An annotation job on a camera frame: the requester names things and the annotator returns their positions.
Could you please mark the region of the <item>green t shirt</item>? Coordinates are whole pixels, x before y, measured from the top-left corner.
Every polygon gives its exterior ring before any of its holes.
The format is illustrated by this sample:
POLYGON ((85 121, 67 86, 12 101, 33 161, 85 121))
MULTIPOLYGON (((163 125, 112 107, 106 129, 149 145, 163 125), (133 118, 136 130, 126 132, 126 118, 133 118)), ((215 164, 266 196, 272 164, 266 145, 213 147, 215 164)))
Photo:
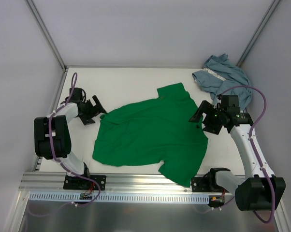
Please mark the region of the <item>green t shirt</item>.
POLYGON ((197 105, 182 83, 158 88, 158 97, 102 115, 93 159, 110 166, 159 164, 159 172, 190 185, 205 157, 208 138, 189 119, 197 105))

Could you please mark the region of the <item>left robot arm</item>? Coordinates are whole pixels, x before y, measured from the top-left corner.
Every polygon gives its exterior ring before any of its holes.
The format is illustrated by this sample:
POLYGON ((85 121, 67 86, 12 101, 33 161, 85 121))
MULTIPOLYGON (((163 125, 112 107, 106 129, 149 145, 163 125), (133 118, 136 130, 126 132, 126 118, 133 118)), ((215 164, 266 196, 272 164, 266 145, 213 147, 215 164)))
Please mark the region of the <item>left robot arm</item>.
POLYGON ((35 153, 40 158, 58 163, 66 172, 65 190, 104 190, 106 177, 91 175, 88 166, 72 151, 68 124, 79 118, 83 125, 93 124, 94 117, 106 110, 96 95, 87 99, 82 88, 70 88, 69 96, 48 116, 34 120, 35 153))

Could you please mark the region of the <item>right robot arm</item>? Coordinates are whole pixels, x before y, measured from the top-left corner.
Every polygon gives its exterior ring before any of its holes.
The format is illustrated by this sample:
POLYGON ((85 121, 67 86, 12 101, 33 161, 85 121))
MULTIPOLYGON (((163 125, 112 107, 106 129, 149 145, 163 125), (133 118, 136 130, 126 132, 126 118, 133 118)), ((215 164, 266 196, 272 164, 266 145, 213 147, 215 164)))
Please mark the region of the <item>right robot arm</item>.
POLYGON ((202 122, 203 131, 219 134, 226 128, 238 149, 245 179, 235 176, 228 168, 211 168, 199 182, 192 182, 193 191, 208 188, 231 193, 241 211, 275 211, 286 188, 284 178, 277 177, 268 167, 255 136, 250 114, 241 112, 238 96, 223 95, 217 105, 204 100, 190 122, 202 122))

